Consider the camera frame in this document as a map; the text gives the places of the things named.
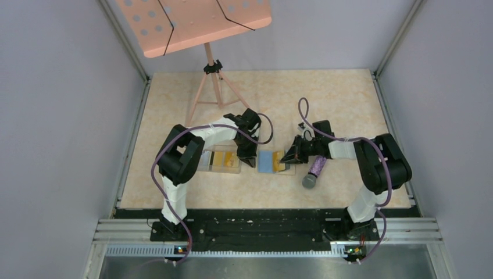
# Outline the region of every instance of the gray wall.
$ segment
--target gray wall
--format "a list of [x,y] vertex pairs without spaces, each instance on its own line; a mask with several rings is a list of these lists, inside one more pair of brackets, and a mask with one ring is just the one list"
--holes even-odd
[[[202,71],[207,64],[203,46],[145,58],[115,0],[108,2],[149,75],[157,71]],[[270,0],[271,25],[213,42],[212,51],[225,70],[376,70],[413,2]]]
[[80,278],[143,84],[95,0],[0,9],[0,278]]
[[414,170],[460,278],[491,278],[493,2],[427,1],[382,77]]

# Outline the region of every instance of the wall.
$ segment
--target wall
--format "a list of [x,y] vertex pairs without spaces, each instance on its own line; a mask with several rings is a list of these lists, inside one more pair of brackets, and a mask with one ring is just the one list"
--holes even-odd
[[490,278],[493,2],[427,1],[381,83],[460,278]]
[[[203,46],[145,58],[116,0],[108,2],[149,75],[156,71],[202,71],[207,64]],[[414,0],[269,2],[271,25],[211,44],[225,70],[376,70]]]
[[80,278],[142,80],[96,1],[4,1],[0,45],[0,278]]

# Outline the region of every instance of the purple bottle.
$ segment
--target purple bottle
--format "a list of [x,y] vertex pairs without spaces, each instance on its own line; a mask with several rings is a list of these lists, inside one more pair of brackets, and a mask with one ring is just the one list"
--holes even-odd
[[305,175],[303,181],[301,182],[301,184],[303,184],[303,187],[307,189],[312,189],[313,187],[315,187],[315,184],[317,183],[317,178],[322,172],[326,161],[326,158],[322,156],[317,156],[317,159],[315,159],[315,162],[313,162],[313,165],[312,167],[310,167],[308,174]]

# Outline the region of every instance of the beige table surface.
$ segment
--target beige table surface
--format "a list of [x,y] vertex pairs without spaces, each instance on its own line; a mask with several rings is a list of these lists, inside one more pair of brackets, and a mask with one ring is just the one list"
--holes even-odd
[[[295,135],[298,99],[310,102],[309,121],[329,120],[338,137],[375,137],[386,133],[370,72],[356,70],[226,71],[251,108],[267,114],[274,124],[274,138],[260,149],[288,148]],[[120,208],[162,208],[163,196],[151,180],[151,164],[170,129],[184,124],[186,114],[203,73],[156,73],[131,160]],[[235,99],[221,81],[225,102]],[[202,101],[214,101],[212,82]],[[216,105],[198,105],[192,126],[206,124],[226,113],[242,114],[241,102],[220,110]],[[260,141],[270,127],[262,119]],[[329,160],[314,189],[301,186],[310,163],[296,166],[296,175],[259,174],[242,165],[240,174],[197,172],[190,180],[187,208],[343,208],[351,204],[362,187],[355,160]],[[388,207],[409,208],[405,187],[394,191]]]

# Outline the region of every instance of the metal frame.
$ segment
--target metal frame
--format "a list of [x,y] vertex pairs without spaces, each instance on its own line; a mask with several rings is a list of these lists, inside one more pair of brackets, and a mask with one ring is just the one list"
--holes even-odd
[[[138,110],[138,114],[134,123],[134,129],[131,136],[131,140],[128,145],[126,161],[123,166],[123,170],[121,173],[121,177],[119,180],[119,188],[117,192],[117,197],[115,201],[115,208],[119,207],[119,201],[121,200],[124,185],[126,182],[126,177],[128,174],[128,167],[130,165],[130,160],[133,154],[133,150],[135,147],[135,142],[137,139],[138,129],[140,127],[140,122],[142,119],[142,115],[144,112],[145,102],[147,100],[149,88],[151,81],[149,76],[146,74],[138,55],[135,50],[129,43],[128,38],[126,37],[121,25],[117,21],[115,14],[111,10],[108,5],[107,0],[97,0],[100,4],[102,10],[105,13],[106,18],[109,20],[110,24],[113,26],[113,30],[120,42],[122,43],[124,49],[126,50],[129,58],[133,62],[135,68],[138,70],[144,82],[146,82],[145,91],[143,93],[142,101],[140,104],[140,108]],[[387,123],[387,127],[389,132],[392,133],[396,140],[399,142],[399,136],[397,130],[392,123],[392,114],[387,106],[387,100],[384,93],[380,87],[380,76],[384,72],[385,68],[389,60],[392,58],[394,52],[399,47],[400,42],[405,37],[411,23],[416,18],[416,15],[421,10],[422,6],[426,0],[415,0],[410,12],[406,16],[403,21],[401,28],[397,32],[391,46],[385,53],[382,61],[380,62],[377,70],[373,73],[373,82],[374,86],[380,101],[380,105],[382,107],[382,111],[384,113],[384,118]],[[414,195],[412,183],[407,183],[406,189],[409,194],[409,198],[413,206],[417,206],[419,204],[419,199]],[[440,233],[440,229],[438,228],[438,224],[435,218],[387,218],[388,220],[388,228],[387,234],[385,235],[383,245],[414,245],[414,244],[425,244],[427,245],[428,252],[430,254],[431,263],[433,265],[433,269],[436,273],[438,279],[442,278],[457,278],[455,269],[453,268],[452,261],[450,260],[445,245]],[[94,239],[92,242],[91,252],[88,257],[88,262],[86,264],[86,269],[84,273],[84,278],[99,278],[99,274],[102,269],[104,257],[106,253],[109,251],[112,256],[171,256],[170,251],[171,248],[174,248],[176,245],[186,245],[186,242],[151,242],[151,228],[149,227],[148,221],[157,221],[147,220],[147,219],[104,219],[100,220],[94,235]],[[381,219],[375,219],[377,223],[377,228],[379,230],[383,229],[383,221]],[[367,241],[368,244],[374,244],[375,241]],[[333,251],[325,251],[323,252],[297,252],[291,253],[287,252],[284,254],[279,253],[262,253],[262,252],[212,252],[212,253],[204,253],[204,252],[192,252],[191,256],[202,256],[202,257],[241,257],[241,256],[249,256],[249,257],[330,257],[330,256],[341,256],[340,252],[341,247],[344,245],[357,245],[357,242],[354,241],[335,241],[331,242],[331,245],[335,247]]]

